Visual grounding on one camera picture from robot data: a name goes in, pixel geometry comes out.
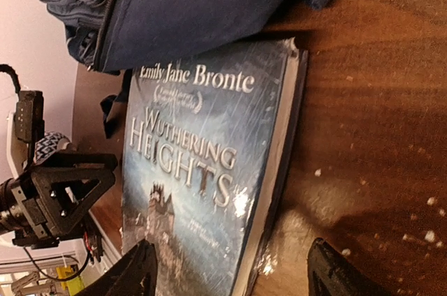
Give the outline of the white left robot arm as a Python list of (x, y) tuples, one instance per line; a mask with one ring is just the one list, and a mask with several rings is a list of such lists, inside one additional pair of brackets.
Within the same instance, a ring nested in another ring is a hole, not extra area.
[(1, 234), (14, 233), (12, 243), (24, 249), (47, 249), (82, 239), (92, 260), (103, 255), (101, 233), (89, 210), (115, 184), (118, 161), (113, 154), (85, 154), (61, 143), (38, 158), (45, 138), (43, 94), (21, 88), (15, 70), (1, 65), (17, 95), (8, 120), (8, 162), (13, 178), (1, 184)]

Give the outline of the navy blue student backpack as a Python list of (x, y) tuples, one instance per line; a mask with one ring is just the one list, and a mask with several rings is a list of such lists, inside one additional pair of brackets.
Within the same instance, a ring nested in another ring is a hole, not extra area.
[(62, 21), (68, 53), (98, 72), (123, 75), (101, 102), (104, 115), (129, 94), (130, 70), (178, 59), (257, 34), (288, 5), (325, 8), (331, 0), (40, 0)]

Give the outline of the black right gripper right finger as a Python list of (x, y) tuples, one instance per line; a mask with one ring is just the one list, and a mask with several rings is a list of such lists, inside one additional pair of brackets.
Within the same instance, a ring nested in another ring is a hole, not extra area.
[(383, 296), (390, 295), (363, 275), (323, 238), (316, 238), (307, 256), (309, 295)]

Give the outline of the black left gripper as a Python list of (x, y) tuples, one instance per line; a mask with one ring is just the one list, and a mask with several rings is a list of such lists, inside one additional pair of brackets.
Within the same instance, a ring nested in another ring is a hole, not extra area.
[(56, 247), (87, 231), (89, 210), (115, 184), (114, 154), (58, 151), (10, 180), (10, 231), (19, 247)]

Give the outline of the black notebook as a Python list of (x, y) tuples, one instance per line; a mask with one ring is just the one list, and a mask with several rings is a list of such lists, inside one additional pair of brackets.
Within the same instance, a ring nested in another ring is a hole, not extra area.
[(157, 295), (248, 295), (284, 190), (307, 72), (293, 38), (244, 41), (131, 76), (122, 248)]

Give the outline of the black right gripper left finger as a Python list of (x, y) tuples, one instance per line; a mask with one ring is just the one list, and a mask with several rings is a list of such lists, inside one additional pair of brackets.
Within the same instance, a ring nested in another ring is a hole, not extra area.
[(146, 239), (139, 241), (101, 278), (77, 295), (151, 296), (156, 293), (156, 249)]

